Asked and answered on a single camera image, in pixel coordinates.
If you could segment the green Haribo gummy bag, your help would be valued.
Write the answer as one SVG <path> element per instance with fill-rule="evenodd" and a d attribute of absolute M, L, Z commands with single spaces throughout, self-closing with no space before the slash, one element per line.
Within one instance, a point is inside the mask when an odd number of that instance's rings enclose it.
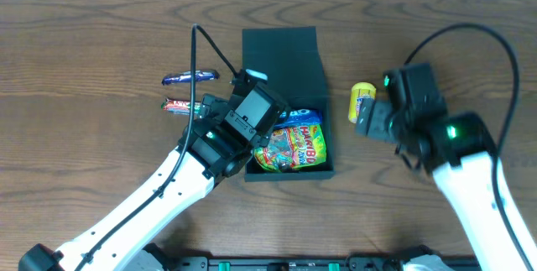
<path fill-rule="evenodd" d="M 320 124 L 275 130 L 266 147 L 254 150 L 259 166 L 273 173 L 295 172 L 326 162 L 327 147 Z"/>

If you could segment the blue Oreo cookie pack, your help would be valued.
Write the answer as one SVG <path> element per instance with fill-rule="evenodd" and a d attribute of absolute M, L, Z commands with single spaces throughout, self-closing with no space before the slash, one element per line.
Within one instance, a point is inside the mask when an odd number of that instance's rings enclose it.
<path fill-rule="evenodd" d="M 322 123 L 322 114 L 313 109 L 298 109 L 290 112 L 283 112 L 276 124 L 275 129 L 296 127 L 296 126 L 309 126 Z"/>

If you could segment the yellow Mentos gum bottle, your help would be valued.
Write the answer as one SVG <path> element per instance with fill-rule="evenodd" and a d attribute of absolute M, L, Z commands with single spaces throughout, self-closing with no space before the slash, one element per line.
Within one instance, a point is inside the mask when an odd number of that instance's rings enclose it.
<path fill-rule="evenodd" d="M 376 91 L 376 87 L 369 82 L 358 82 L 352 87 L 348 108 L 348 119 L 351 123 L 357 122 L 363 100 L 374 99 Z"/>

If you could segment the blue foil chocolate bar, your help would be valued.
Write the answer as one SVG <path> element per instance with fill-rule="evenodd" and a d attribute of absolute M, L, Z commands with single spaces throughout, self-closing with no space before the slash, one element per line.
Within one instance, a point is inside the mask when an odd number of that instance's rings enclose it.
<path fill-rule="evenodd" d="M 190 71 L 186 71 L 182 73 L 173 73 L 164 76 L 161 81 L 161 84 L 163 86 L 168 86 L 180 83 L 190 83 L 192 81 L 213 81 L 218 80 L 219 78 L 220 74 L 213 69 L 197 70 L 195 74 L 192 74 Z"/>

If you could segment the red green KitKat Milo bar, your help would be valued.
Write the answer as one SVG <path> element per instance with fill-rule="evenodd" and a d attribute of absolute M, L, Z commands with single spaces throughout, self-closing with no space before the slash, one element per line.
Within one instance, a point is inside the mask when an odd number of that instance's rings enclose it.
<path fill-rule="evenodd" d="M 189 115 L 191 111 L 193 111 L 194 115 L 198 115 L 201 109 L 201 104 L 195 102 L 194 105 L 191 105 L 190 101 L 167 97 L 162 103 L 161 109 L 178 115 Z"/>

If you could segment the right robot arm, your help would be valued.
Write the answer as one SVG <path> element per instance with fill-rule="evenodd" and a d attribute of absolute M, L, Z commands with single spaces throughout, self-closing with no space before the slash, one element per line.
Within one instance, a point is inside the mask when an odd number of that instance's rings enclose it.
<path fill-rule="evenodd" d="M 388 100 L 366 98 L 357 133 L 395 143 L 412 170 L 431 176 L 455 211 L 483 270 L 534 270 L 536 243 L 508 189 L 485 122 L 475 112 L 450 115 L 427 64 L 383 74 Z"/>

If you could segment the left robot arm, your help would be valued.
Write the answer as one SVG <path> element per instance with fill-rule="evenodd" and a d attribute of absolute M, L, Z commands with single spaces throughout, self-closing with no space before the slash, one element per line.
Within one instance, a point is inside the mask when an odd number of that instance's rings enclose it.
<path fill-rule="evenodd" d="M 52 251 L 41 243 L 20 270 L 123 270 L 174 218 L 234 176 L 265 145 L 287 101 L 262 84 L 240 86 L 229 100 L 204 95 L 164 162 L 96 225 Z"/>

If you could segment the dark green open gift box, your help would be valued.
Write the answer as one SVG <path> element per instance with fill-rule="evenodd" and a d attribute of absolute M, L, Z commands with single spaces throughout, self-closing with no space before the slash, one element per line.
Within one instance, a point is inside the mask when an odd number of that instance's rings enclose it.
<path fill-rule="evenodd" d="M 330 97 L 314 27 L 244 29 L 242 67 L 268 76 L 268 89 L 279 93 L 292 110 L 310 109 L 321 114 L 326 161 L 291 173 L 269 173 L 251 160 L 247 182 L 329 180 L 335 174 Z"/>

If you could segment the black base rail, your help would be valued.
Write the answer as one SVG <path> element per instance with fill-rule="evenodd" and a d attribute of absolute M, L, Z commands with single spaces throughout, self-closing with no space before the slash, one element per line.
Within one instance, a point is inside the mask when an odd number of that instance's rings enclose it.
<path fill-rule="evenodd" d="M 383 271 L 402 270 L 394 259 L 350 258 L 205 258 L 184 257 L 172 263 L 173 271 Z"/>

